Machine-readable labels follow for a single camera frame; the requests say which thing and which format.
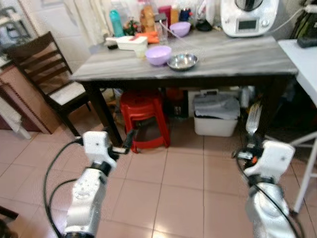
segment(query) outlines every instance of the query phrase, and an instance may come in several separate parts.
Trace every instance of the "metal fork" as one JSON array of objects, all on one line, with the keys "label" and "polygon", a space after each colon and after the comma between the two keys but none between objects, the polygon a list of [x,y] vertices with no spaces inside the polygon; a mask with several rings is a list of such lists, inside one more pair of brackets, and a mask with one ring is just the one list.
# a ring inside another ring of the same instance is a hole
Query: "metal fork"
[{"label": "metal fork", "polygon": [[254,135],[259,127],[261,117],[262,106],[259,103],[255,103],[251,106],[249,116],[247,119],[246,130],[250,135]]}]

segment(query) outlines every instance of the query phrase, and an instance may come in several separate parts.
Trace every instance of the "gray marble tabletop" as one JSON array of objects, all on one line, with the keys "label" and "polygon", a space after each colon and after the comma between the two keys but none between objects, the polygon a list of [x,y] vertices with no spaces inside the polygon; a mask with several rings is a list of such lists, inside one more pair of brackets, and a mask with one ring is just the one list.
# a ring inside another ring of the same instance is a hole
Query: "gray marble tabletop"
[{"label": "gray marble tabletop", "polygon": [[296,75],[298,70],[272,36],[232,39],[223,32],[191,32],[182,42],[169,40],[172,53],[194,53],[197,65],[176,72],[167,65],[153,66],[134,51],[102,49],[72,75],[78,81],[171,79],[247,75]]}]

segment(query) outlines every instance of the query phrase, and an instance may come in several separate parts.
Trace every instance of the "red plastic stool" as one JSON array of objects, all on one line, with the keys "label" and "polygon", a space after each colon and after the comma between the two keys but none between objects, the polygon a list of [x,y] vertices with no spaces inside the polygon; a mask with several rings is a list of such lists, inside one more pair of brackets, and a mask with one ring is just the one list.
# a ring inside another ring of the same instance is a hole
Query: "red plastic stool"
[{"label": "red plastic stool", "polygon": [[170,145],[169,130],[162,111],[162,98],[159,90],[128,91],[122,94],[120,108],[125,121],[126,131],[135,129],[135,121],[156,117],[161,136],[150,141],[133,141],[131,150],[137,152],[137,148],[155,148],[164,144]]}]

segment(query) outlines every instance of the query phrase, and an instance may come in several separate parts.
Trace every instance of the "teal bottle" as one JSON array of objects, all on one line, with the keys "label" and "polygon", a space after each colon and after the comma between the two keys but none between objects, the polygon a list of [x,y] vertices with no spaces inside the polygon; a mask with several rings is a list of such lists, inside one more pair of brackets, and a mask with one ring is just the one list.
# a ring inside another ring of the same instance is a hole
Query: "teal bottle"
[{"label": "teal bottle", "polygon": [[124,36],[119,12],[117,12],[116,10],[112,10],[109,16],[112,22],[114,36],[115,37]]}]

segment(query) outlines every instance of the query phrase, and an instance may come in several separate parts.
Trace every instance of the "metal bowl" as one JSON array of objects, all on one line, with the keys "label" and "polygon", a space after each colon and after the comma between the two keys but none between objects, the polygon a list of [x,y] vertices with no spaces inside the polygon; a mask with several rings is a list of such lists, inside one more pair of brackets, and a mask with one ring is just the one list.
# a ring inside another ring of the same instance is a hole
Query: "metal bowl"
[{"label": "metal bowl", "polygon": [[172,56],[167,64],[173,70],[185,71],[194,67],[197,62],[198,58],[193,54],[179,54]]}]

